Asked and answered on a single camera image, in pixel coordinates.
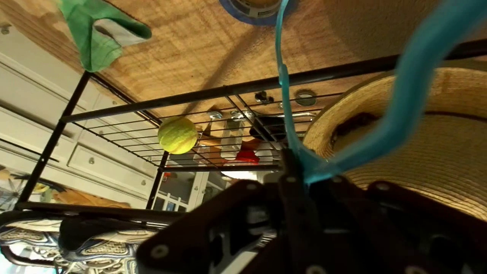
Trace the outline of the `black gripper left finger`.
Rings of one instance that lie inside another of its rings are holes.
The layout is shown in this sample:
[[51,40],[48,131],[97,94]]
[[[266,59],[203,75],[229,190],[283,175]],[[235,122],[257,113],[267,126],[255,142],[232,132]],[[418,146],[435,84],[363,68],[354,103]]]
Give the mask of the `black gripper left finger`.
[[144,240],[138,274],[222,274],[272,225],[275,184],[238,181]]

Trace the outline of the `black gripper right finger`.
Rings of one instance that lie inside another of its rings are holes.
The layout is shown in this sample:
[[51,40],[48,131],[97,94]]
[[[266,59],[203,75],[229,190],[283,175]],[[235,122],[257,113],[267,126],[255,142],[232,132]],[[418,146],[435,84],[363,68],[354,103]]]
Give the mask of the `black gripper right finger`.
[[310,187],[322,224],[359,274],[487,274],[482,221],[388,181]]

